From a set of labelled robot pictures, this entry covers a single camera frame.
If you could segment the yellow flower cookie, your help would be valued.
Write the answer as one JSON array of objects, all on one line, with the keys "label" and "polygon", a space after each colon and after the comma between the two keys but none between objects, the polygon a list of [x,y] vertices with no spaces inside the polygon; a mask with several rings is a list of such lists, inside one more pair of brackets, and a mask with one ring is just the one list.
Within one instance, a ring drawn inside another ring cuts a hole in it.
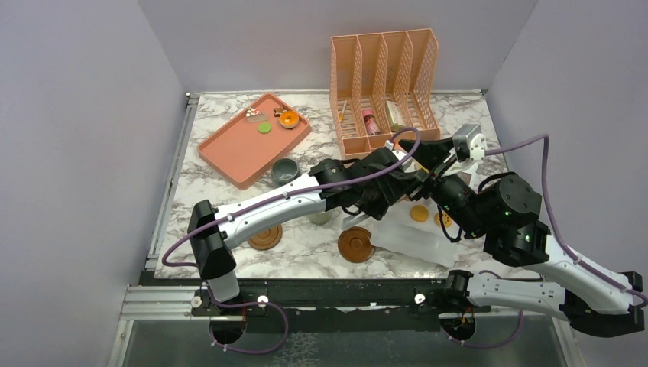
[{"label": "yellow flower cookie", "polygon": [[450,228],[453,225],[452,218],[445,212],[435,214],[435,223],[439,227]]}]

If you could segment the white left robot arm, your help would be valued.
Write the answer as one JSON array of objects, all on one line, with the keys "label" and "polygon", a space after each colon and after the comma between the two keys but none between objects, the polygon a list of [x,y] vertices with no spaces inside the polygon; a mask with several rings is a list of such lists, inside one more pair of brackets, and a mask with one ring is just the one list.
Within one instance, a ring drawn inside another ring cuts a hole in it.
[{"label": "white left robot arm", "polygon": [[365,158],[325,159],[309,173],[252,199],[220,207],[208,200],[197,203],[187,235],[212,305],[224,314],[239,307],[232,250],[254,235],[335,208],[356,207],[347,218],[353,224],[366,218],[380,220],[402,197],[428,197],[438,180],[472,168],[487,149],[480,132],[456,132],[436,141],[393,136]]}]

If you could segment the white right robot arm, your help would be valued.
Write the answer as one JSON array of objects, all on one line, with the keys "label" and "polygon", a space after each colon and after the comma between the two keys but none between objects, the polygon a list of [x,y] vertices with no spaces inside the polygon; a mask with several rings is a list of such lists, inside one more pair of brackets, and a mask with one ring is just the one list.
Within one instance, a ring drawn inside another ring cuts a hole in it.
[{"label": "white right robot arm", "polygon": [[557,233],[539,220],[542,197],[516,174],[507,174],[476,192],[456,175],[396,172],[363,183],[360,193],[358,208],[376,219],[402,196],[429,198],[467,238],[483,238],[484,251],[494,260],[543,276],[543,281],[529,283],[454,270],[436,298],[440,307],[532,310],[603,338],[645,327],[644,306],[633,303],[643,289],[641,276],[590,264],[561,244]]}]

